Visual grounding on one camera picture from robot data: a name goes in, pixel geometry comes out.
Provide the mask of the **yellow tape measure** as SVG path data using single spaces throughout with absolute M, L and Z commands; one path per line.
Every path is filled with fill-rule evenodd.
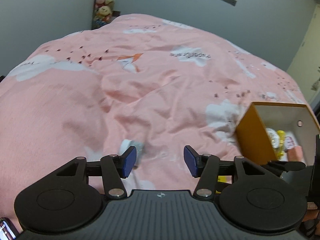
M 222 191 L 227 188 L 229 185 L 231 185 L 231 182 L 229 181 L 227 176 L 218 176 L 217 183 L 215 186 L 215 193 L 221 194 Z

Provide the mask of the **round silver embossed tin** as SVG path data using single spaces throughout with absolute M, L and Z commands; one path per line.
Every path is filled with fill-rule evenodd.
M 265 131 L 268 135 L 272 148 L 276 150 L 279 146 L 279 136 L 277 135 L 277 132 L 271 128 L 266 128 Z

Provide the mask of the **orange cardboard storage box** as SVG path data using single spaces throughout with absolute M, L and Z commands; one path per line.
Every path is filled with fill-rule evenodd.
M 235 134 L 244 157 L 308 195 L 319 124 L 307 105 L 253 102 Z

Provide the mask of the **pink printed bed quilt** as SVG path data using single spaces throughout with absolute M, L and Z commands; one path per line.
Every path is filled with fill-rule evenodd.
M 219 36 L 149 15 L 37 48 L 1 82 L 1 216 L 70 160 L 142 148 L 127 191 L 193 190 L 185 145 L 231 160 L 253 101 L 306 100 L 286 72 Z

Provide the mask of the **pink plastic bottle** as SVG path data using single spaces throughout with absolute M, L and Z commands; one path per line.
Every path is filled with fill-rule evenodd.
M 305 160 L 302 146 L 295 146 L 287 150 L 287 159 L 288 161 L 299 161 L 304 163 Z

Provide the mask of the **smartwatch on wrist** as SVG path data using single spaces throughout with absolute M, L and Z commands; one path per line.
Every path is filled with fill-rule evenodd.
M 0 218 L 0 239 L 15 240 L 19 236 L 19 232 L 15 228 L 12 221 L 6 217 Z

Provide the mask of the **stack of plush toys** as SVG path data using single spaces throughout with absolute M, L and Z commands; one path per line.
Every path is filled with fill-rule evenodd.
M 92 29 L 99 29 L 111 23 L 114 18 L 114 0 L 95 0 Z

